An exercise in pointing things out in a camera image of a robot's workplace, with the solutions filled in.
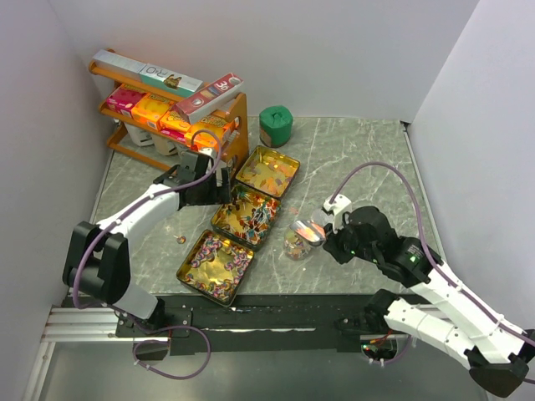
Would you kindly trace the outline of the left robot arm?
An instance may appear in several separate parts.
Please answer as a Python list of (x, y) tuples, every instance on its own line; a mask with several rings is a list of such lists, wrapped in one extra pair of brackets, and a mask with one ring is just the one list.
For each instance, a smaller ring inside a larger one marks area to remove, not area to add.
[(95, 224), (80, 222), (62, 276), (74, 305), (82, 308), (79, 294), (86, 294), (134, 320), (145, 335), (159, 334), (166, 325), (165, 303), (136, 284), (130, 253), (157, 223), (181, 209), (229, 202), (231, 183), (232, 167), (216, 151), (188, 150), (121, 211)]

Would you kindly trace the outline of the clear round lid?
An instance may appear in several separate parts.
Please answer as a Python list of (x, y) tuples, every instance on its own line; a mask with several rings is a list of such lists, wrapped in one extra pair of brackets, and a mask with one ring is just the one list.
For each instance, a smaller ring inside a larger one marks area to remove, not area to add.
[(331, 215), (322, 208), (319, 208), (312, 213), (310, 220), (318, 226), (325, 227), (331, 222)]

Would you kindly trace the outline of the tin of pastel candies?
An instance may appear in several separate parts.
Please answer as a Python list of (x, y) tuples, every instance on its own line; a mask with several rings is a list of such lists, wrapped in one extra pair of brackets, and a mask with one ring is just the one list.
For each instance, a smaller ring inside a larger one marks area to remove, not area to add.
[(281, 199), (298, 173), (300, 162), (265, 146), (249, 155), (236, 179), (271, 197)]

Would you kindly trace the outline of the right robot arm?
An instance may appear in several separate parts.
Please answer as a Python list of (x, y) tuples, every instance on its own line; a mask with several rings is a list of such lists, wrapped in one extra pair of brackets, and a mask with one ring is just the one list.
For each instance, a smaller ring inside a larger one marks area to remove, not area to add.
[(446, 316), (440, 319), (379, 290), (365, 313), (371, 331), (389, 328), (420, 339), (454, 358), (481, 388), (500, 398), (526, 382), (534, 358), (533, 330), (494, 311), (420, 239), (397, 235), (376, 207), (326, 202), (321, 211), (326, 217), (324, 250), (338, 263), (353, 258), (371, 262)]

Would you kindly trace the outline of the metal candy scoop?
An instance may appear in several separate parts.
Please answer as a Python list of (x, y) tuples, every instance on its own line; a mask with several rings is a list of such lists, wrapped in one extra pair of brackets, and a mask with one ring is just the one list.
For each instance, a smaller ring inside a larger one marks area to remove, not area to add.
[(295, 221), (290, 225), (290, 229), (310, 246), (321, 246), (326, 240), (323, 227), (311, 220)]

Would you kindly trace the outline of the tin of round lollipops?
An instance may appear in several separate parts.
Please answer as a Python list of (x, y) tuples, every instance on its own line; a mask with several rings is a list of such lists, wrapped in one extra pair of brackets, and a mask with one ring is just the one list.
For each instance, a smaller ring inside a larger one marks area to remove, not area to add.
[(211, 219), (215, 232), (253, 251), (262, 248), (278, 216), (281, 201), (243, 184), (231, 190), (231, 202)]

